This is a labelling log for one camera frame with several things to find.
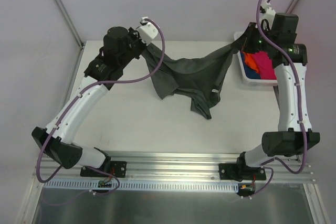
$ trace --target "white cable connector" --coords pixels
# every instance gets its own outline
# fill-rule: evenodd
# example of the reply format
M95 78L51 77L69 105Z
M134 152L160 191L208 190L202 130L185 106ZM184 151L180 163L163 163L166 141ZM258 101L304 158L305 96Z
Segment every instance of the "white cable connector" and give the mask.
M261 7L265 10L265 13L261 13L260 15L260 23L263 19L266 19L268 21L269 27L272 29L273 20L275 17L275 10L271 7L271 4L264 0L261 4Z
M144 20L145 18L148 17L142 18L142 20L140 21L140 24L142 26L139 26L136 30L138 31L142 42L145 43L146 45L149 45L158 35L159 32L152 23Z

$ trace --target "blue cloth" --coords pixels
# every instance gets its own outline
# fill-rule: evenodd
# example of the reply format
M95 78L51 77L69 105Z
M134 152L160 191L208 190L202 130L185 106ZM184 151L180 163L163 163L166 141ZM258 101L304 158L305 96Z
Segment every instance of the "blue cloth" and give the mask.
M240 57L242 58L241 60L243 62L246 77L250 79L261 80L260 74L245 64L245 55L243 52L240 52Z

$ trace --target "fabric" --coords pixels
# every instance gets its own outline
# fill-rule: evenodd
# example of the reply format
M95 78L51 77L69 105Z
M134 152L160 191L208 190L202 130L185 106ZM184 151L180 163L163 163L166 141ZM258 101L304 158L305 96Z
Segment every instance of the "fabric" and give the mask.
M154 44L142 53L149 71L157 66L161 53ZM210 108L221 100L220 92L232 57L230 45L197 59L173 60L165 55L159 70L151 77L154 88L161 99L174 94L190 97L191 110L211 119Z
M245 64L245 55L243 52L240 52L240 57L242 58L242 63L244 66L244 72L247 78L249 79L254 79L254 80L260 80L260 74L256 73L255 70L249 68L246 64Z
M256 62L253 59L253 54L248 54L248 53L244 53L245 56L245 64L247 66L249 66L251 69L255 70L256 73L259 73L259 69L258 66L256 64Z
M268 58L266 52L257 52L252 55L255 63L258 66L260 77L263 80L276 80L277 77L274 74L274 69L272 67L272 61Z

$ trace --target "black mounting bracket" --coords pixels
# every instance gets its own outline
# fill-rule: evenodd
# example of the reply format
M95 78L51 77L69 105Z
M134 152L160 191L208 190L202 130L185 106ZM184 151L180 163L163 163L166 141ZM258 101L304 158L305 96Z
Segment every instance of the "black mounting bracket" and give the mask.
M126 170L127 170L127 162L126 161L110 161L109 167L105 168L106 173L112 173L117 178L125 178ZM81 177L107 177L101 173L97 173L89 168L82 167L80 170Z
M245 152L241 153L236 163L219 164L221 180L266 180L265 170L261 167L249 167L245 163Z
M256 180L266 180L265 170L262 168L252 168L243 172L235 163L219 164L218 167L221 180L254 180L254 176Z

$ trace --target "dark gray garment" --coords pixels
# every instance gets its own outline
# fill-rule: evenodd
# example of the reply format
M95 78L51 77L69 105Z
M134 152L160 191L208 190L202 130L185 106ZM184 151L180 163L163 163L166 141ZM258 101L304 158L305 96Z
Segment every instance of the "dark gray garment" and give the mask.
M158 65L161 49L150 44L142 53L149 71ZM182 94L191 98L191 110L211 119L210 108L221 100L224 78L232 62L230 45L197 59L173 60L167 55L159 70L152 76L154 88L161 99Z

